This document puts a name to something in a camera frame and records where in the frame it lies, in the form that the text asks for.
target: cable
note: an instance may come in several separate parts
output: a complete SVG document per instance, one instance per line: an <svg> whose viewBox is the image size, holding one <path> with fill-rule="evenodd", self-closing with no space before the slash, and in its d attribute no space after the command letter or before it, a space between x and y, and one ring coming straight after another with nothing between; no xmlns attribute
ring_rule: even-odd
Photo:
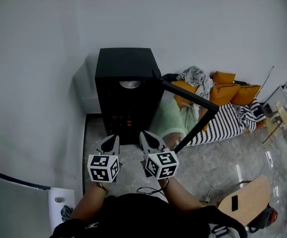
<svg viewBox="0 0 287 238"><path fill-rule="evenodd" d="M106 191L106 195L108 194L108 190L103 186L103 184L101 182L98 182L97 186L102 188L104 191Z"/></svg>
<svg viewBox="0 0 287 238"><path fill-rule="evenodd" d="M144 194L144 195L147 195L147 196L151 196L151 195L153 195L153 194L155 194L155 193L160 193L160 194L162 194L164 197L165 197L165 195L161 192L163 189L165 189L167 186L168 186L168 184L169 184L169 178L167 178L167 183L166 183L166 185L164 186L164 187L162 187L161 189L155 189L155 188L151 188L151 187L140 187L140 188L138 188L137 189L137 193L138 194ZM152 192L150 192L150 193L147 193L147 192L144 192L144 191L140 191L140 189L143 189L143 188L150 188L150 189L153 189L154 191L152 191Z"/></svg>
<svg viewBox="0 0 287 238"><path fill-rule="evenodd" d="M235 183L236 181L240 182L239 180L240 180L241 178L244 178L245 180L248 180L246 177L240 177L240 178L235 179L234 181L232 181L232 182L231 182L228 186L226 186L224 189L220 189L220 188L213 188L213 189L210 189L210 191L208 192L207 198L209 197L210 192L211 192L212 190L217 189L217 190L224 191L225 189L227 189L228 187L230 187L230 186L231 186L233 183Z"/></svg>

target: chair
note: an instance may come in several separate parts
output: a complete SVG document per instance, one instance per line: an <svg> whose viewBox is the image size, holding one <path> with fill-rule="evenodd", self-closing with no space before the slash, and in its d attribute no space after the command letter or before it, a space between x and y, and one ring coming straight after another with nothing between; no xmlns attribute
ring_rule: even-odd
<svg viewBox="0 0 287 238"><path fill-rule="evenodd" d="M270 133L269 136L263 141L263 144L275 133L275 131L284 123L287 126L287 110L283 107L280 102L276 103L277 112L272 116L271 119L267 119L266 126L267 130ZM280 123L276 127L274 127L272 123L272 119L277 118L280 120Z"/></svg>
<svg viewBox="0 0 287 238"><path fill-rule="evenodd" d="M259 176L253 181L243 181L246 186L225 197L218 209L247 226L268 205L271 188L266 176ZM238 197L238 209L232 211L232 197Z"/></svg>

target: orange pillow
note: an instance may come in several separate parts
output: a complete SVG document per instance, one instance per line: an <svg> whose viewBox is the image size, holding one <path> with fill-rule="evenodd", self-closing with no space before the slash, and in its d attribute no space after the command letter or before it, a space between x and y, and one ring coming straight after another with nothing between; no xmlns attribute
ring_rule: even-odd
<svg viewBox="0 0 287 238"><path fill-rule="evenodd" d="M261 89L260 85L242 85L231 100L231 103L235 105L248 105L253 101L259 89Z"/></svg>
<svg viewBox="0 0 287 238"><path fill-rule="evenodd" d="M199 108L199 120L201 120L201 118L205 115L205 113L208 111L208 109L204 108L204 107L200 107ZM209 123L207 123L207 125L204 126L203 131L207 131L209 126Z"/></svg>
<svg viewBox="0 0 287 238"><path fill-rule="evenodd" d="M210 101L223 106L229 103L240 89L238 84L218 84L210 92Z"/></svg>
<svg viewBox="0 0 287 238"><path fill-rule="evenodd" d="M256 123L256 129L259 129L260 127L262 127L265 124L266 124L266 119Z"/></svg>
<svg viewBox="0 0 287 238"><path fill-rule="evenodd" d="M196 90L198 89L199 86L191 86L189 85L188 83L184 82L184 80L180 80L180 81L172 81L171 84L174 84L180 88L183 88L184 90L187 90L188 92L190 93L195 93ZM187 100L187 99L184 99L183 97L179 96L179 95L175 95L174 96L174 99L176 100L177 104L178 104L178 107L179 108L183 108L183 107L186 107L184 104L182 104L182 102L188 104L188 105L191 105L192 102Z"/></svg>
<svg viewBox="0 0 287 238"><path fill-rule="evenodd" d="M233 84L235 74L217 71L213 76L213 82L217 84Z"/></svg>

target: black shirt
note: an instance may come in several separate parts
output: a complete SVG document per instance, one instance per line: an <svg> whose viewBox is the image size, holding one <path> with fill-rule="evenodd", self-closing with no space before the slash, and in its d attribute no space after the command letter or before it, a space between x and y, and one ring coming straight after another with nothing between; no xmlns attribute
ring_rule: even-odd
<svg viewBox="0 0 287 238"><path fill-rule="evenodd" d="M234 228L241 238L247 237L245 228L235 219L225 215L215 206L206 206L185 215L167 202L153 196L126 194L105 198L103 207L87 223L71 219L58 225L52 238L89 238L114 236L155 237L155 235L187 234L207 238L210 224Z"/></svg>

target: tiled floor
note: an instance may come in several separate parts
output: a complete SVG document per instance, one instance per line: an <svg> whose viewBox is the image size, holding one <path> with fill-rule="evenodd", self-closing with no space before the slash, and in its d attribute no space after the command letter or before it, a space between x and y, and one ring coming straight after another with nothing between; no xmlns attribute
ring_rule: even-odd
<svg viewBox="0 0 287 238"><path fill-rule="evenodd" d="M239 188L236 185L239 173L250 180L266 175L272 188L270 205L278 211L278 219L271 226L249 234L249 237L287 238L287 145L280 130L263 145L267 135L262 128L221 142L186 147L177 155L180 166L176 178L200 200L205 200L212 188L224 189L224 192L213 190L210 193L211 200L218 201ZM86 130L85 158L94 154L94 146L105 136L102 119L90 119ZM268 161L267 152L272 162ZM141 186L158 188L155 179L145 177L140 164L142 160L143 154L137 146L120 147L123 166L117 182L110 187L113 195L135 193ZM89 174L85 169L85 187L87 180Z"/></svg>

